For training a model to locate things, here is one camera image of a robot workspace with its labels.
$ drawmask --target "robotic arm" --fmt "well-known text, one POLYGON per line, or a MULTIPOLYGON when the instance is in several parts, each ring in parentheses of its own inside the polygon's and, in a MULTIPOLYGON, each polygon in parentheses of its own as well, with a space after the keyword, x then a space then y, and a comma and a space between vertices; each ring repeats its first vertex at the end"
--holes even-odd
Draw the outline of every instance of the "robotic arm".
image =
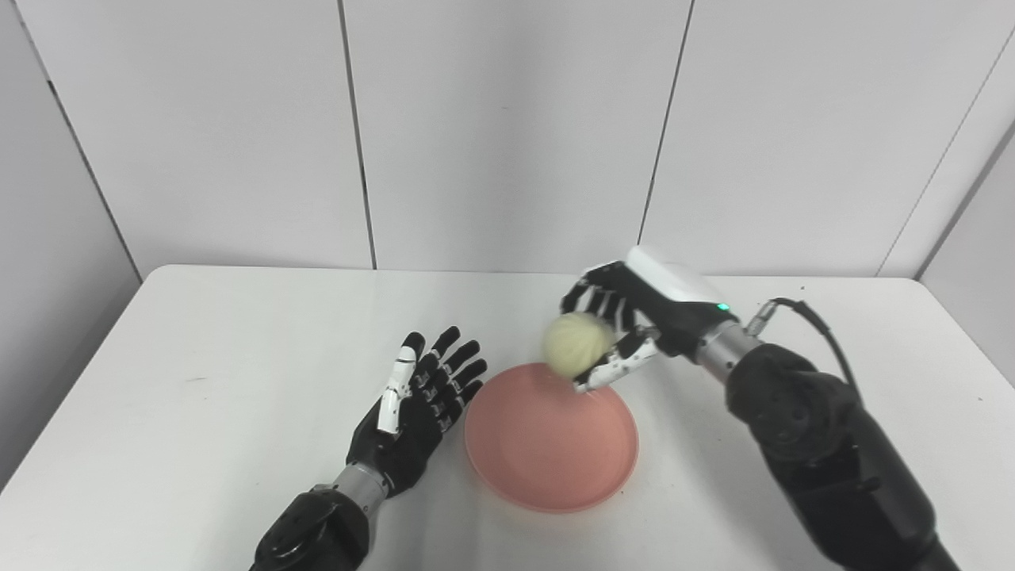
POLYGON ((347 466, 332 484, 296 496, 268 529, 251 571, 349 571, 369 552, 385 499, 415 486, 444 434, 479 391, 486 362, 475 341, 445 354, 460 337, 445 332, 423 355, 409 334, 381 399, 352 435, 347 466))
POLYGON ((851 571, 957 571, 935 531, 930 500, 867 413, 827 327, 803 302, 772 300, 747 329, 700 277, 669 271, 645 247, 592 268, 561 301, 623 335, 574 379, 584 392, 609 384, 655 355, 684 356, 726 386, 765 463, 817 547, 851 571), (843 382, 803 357, 757 339, 777 305, 789 305, 832 345, 843 382), (637 326, 634 311, 651 327, 637 326))

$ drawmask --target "black arm casing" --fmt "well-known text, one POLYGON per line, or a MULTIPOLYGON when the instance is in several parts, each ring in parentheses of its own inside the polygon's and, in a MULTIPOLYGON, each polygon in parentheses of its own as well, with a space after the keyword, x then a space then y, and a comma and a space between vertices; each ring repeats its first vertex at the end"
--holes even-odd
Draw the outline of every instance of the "black arm casing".
POLYGON ((852 387, 764 345, 731 373, 727 407, 830 560, 856 571, 957 569, 930 500, 852 387))
POLYGON ((369 522, 331 489, 296 496, 254 554, 251 571, 351 571, 369 551, 369 522))

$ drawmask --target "robot finger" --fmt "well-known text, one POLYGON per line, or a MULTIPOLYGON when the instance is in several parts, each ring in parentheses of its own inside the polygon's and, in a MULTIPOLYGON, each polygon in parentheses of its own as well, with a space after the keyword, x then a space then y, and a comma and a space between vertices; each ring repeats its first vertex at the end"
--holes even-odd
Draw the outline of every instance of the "robot finger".
POLYGON ((634 331, 634 305, 627 299, 624 299, 623 306, 620 308, 620 331, 634 331))
POLYGON ((420 392, 427 403, 433 403, 436 396, 446 387, 451 386, 455 392, 462 392, 464 385, 485 372, 486 361, 478 359, 468 364, 465 369, 462 369, 459 374, 455 375, 455 378, 449 379, 447 375, 441 375, 439 379, 435 379, 431 385, 424 387, 420 392))
POLYGON ((603 310, 601 317, 603 322, 606 323, 611 329, 616 329, 617 326, 617 308, 620 306, 624 299, 620 297, 616 292, 610 294, 606 300, 606 308, 603 310))
POLYGON ((455 371, 457 371, 458 368, 461 367, 463 363, 472 359, 478 353, 479 353, 479 343, 476 342, 475 340, 458 348, 458 351, 451 354, 451 357, 449 357, 448 360, 444 362, 444 364, 437 366, 437 370, 432 375, 429 376, 427 382, 418 388, 427 394, 431 392, 428 390, 430 387, 436 387, 437 390, 439 390, 441 387, 448 384, 448 379, 450 379, 452 375, 455 374, 455 371))
POLYGON ((570 292, 560 300, 560 313, 570 313, 574 311, 578 307, 578 301, 582 299, 585 295, 586 290, 589 289, 589 283, 583 277, 574 283, 574 287, 571 288, 570 292))
POLYGON ((599 310, 603 307, 603 301, 606 300, 606 294, 607 292, 604 290, 595 288, 592 291, 592 299, 589 300, 589 306, 585 308, 585 312, 599 317, 599 310))
POLYGON ((418 332, 409 334, 402 342, 402 347, 398 350, 398 357, 395 359, 395 365, 388 377, 388 384, 381 396, 381 413, 378 418, 378 430, 381 432, 388 434, 398 432, 401 402, 409 397, 410 379, 425 345, 426 340, 418 332))
POLYGON ((413 386, 416 388, 422 388, 430 381, 430 377, 433 372, 436 371, 437 366, 441 364, 441 359, 444 357, 445 353, 451 346, 462 337, 462 334, 458 331, 458 328, 452 326, 433 344, 430 351, 419 360, 416 365, 416 370, 413 374, 413 386))
POLYGON ((635 329, 623 337, 591 368, 574 378, 577 392, 604 387, 641 367, 659 354, 656 342, 635 329))
POLYGON ((447 395, 442 396, 441 403, 443 411, 437 416, 437 426, 441 427, 442 433, 448 432, 458 422, 469 402, 481 388, 483 388, 482 381, 475 379, 462 387, 462 392, 456 394, 450 386, 445 389, 447 395))

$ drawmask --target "panel seam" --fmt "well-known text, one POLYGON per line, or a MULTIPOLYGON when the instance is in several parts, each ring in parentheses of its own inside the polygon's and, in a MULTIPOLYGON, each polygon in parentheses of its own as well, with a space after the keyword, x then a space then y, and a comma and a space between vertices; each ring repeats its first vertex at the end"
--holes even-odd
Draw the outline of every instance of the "panel seam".
POLYGON ((641 235, 645 233, 645 222, 649 218, 649 206, 652 204, 652 193, 656 188, 656 172, 659 169, 659 158, 663 153, 663 141, 666 138, 666 126, 670 122, 670 110, 673 106, 673 94, 677 90, 677 77, 680 76, 680 64, 684 61, 684 48, 687 46, 687 34, 691 28, 691 16, 694 15, 694 2, 691 0, 687 7, 687 20, 684 22, 684 33, 680 39, 680 49, 677 52, 677 65, 673 70, 673 83, 670 84, 670 97, 666 101, 666 113, 663 115, 663 128, 659 133, 659 146, 656 148, 656 160, 652 164, 652 176, 649 179, 649 192, 645 197, 645 209, 641 211, 641 224, 637 229, 637 241, 641 242, 641 235))
POLYGON ((359 135, 359 111, 356 106, 356 88, 352 82, 352 57, 349 55, 349 33, 345 24, 345 2, 338 0, 338 24, 342 32, 342 52, 345 57, 345 78, 349 85, 349 106, 352 111, 352 133, 356 140, 356 159, 359 161, 359 181, 362 185, 363 215, 366 218, 366 238, 370 246, 370 266, 378 268, 377 248, 374 243, 374 220, 370 216, 370 197, 366 190, 366 166, 363 162, 363 143, 359 135))
POLYGON ((134 276, 137 277, 138 283, 141 283, 144 281, 144 278, 141 277, 141 271, 138 270, 137 262, 134 260, 134 255, 131 253, 130 247, 127 246, 127 239, 124 237, 123 230, 120 229, 120 223, 117 222, 116 216, 113 215, 113 209, 110 207, 109 200, 106 199, 103 187, 98 184, 98 179, 95 176, 95 170, 91 167, 91 162, 88 160, 88 156, 84 153, 84 147, 81 146, 81 139, 78 138, 77 131, 74 130, 74 125, 70 121, 70 116, 67 115, 67 110, 64 108, 63 100, 60 99, 60 94, 57 92, 57 87, 53 83, 52 77, 50 77, 50 72, 46 69, 46 64, 43 62, 43 56, 39 53, 39 47, 36 46, 35 40, 31 39, 31 32, 28 31, 28 24, 25 23, 24 16, 21 15, 21 9, 18 8, 17 2, 14 0, 11 0, 10 4, 14 8, 14 14, 17 16, 21 29, 24 31, 24 38, 28 42, 28 47, 31 48, 31 53, 36 57, 36 63, 43 71, 43 77, 46 80, 46 85, 49 87, 50 93, 53 95, 53 100, 57 103, 57 109, 60 111, 60 117, 63 119, 64 125, 67 126, 67 131, 70 133, 71 140, 74 141, 74 147, 77 149, 77 154, 81 158, 81 162, 84 164, 85 170, 88 172, 88 179, 91 181, 92 187, 95 189, 95 194, 98 195, 98 201, 103 205, 103 210, 106 212, 106 216, 110 219, 110 224, 113 226, 113 231, 116 233, 117 240, 120 242, 120 246, 123 247, 124 255, 127 256, 127 261, 130 262, 130 267, 134 272, 134 276))
MULTIPOLYGON (((924 188, 920 191, 920 196, 917 197, 917 201, 913 202, 912 208, 909 210, 909 213, 906 214, 905 220, 902 222, 902 226, 898 229, 898 232, 895 234, 895 238, 892 239, 891 245, 888 246, 888 251, 885 252, 885 257, 884 259, 881 260, 881 265, 878 266, 878 270, 874 273, 875 276, 881 275, 881 271, 884 270, 885 264, 888 262, 888 258, 891 257, 892 251, 898 243, 899 238, 905 232, 906 226, 909 225, 909 221, 912 219, 913 212, 916 212, 917 209, 920 207, 920 203, 923 201, 924 195, 927 194, 927 189, 929 189, 931 187, 931 183, 934 182, 934 177, 937 175, 938 169, 941 168, 941 164, 944 162, 945 157, 948 156, 948 151, 951 150, 952 144, 955 142, 955 138, 958 136, 959 132, 962 131, 962 127, 965 126, 965 121, 966 119, 969 118, 969 113, 972 111, 972 108, 975 106, 976 101, 979 99, 979 94, 984 91, 984 87, 987 85, 987 82, 990 81, 991 75, 994 74, 994 70, 995 68, 997 68, 998 62, 1001 61, 1001 56, 1004 55, 1005 50, 1008 48, 1008 44, 1011 42, 1013 34, 1015 34, 1015 26, 1012 26, 1012 28, 1008 31, 1008 37, 1005 39, 1004 44, 1001 45, 1001 50, 998 52, 998 55, 994 58, 994 62, 991 64, 990 69, 988 69, 987 75, 984 77, 984 80, 980 81, 979 87, 976 89, 976 93, 972 96, 972 100, 969 101, 969 106, 966 108, 965 113, 962 115, 962 119, 959 120, 958 125, 955 127, 955 131, 952 132, 951 138, 948 139, 948 144, 945 145, 944 150, 941 152, 941 156, 938 157, 937 163, 934 164, 934 168, 931 170, 930 176, 927 177, 927 183, 924 184, 924 188)), ((989 160, 988 164, 985 165, 985 167, 989 167, 990 164, 991 163, 989 160)), ((969 192, 971 192, 971 187, 970 190, 967 191, 966 197, 968 197, 969 192)), ((960 203, 959 209, 963 208, 964 206, 962 205, 962 203, 960 203)), ((946 225, 942 235, 938 236, 938 242, 936 242, 935 245, 931 248, 931 254, 927 257, 927 259, 924 261, 924 264, 913 275, 912 277, 913 279, 919 279, 920 275, 923 274, 923 271, 926 269, 926 265, 930 262, 930 259, 934 257, 934 253, 937 252, 937 248, 940 246, 940 242, 943 240, 944 234, 951 231, 951 226, 953 225, 954 225, 954 214, 952 216, 952 220, 950 220, 948 225, 946 225)))

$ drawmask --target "white wall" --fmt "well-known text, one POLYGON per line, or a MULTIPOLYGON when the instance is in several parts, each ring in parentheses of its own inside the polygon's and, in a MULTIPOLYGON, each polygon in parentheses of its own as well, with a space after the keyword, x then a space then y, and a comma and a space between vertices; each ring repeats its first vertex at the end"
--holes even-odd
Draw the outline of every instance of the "white wall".
POLYGON ((17 0, 142 274, 369 267, 335 0, 17 0))
POLYGON ((688 0, 348 0, 383 268, 566 271, 637 238, 688 0))
POLYGON ((336 0, 17 2, 143 274, 911 276, 1015 118, 1010 0, 345 0, 370 234, 336 0))
POLYGON ((0 1, 0 264, 2 487, 138 287, 7 1, 0 1))
POLYGON ((874 275, 1013 26, 1011 0, 697 2, 644 239, 712 273, 874 275))
POLYGON ((1015 125, 922 281, 1015 385, 1015 125))

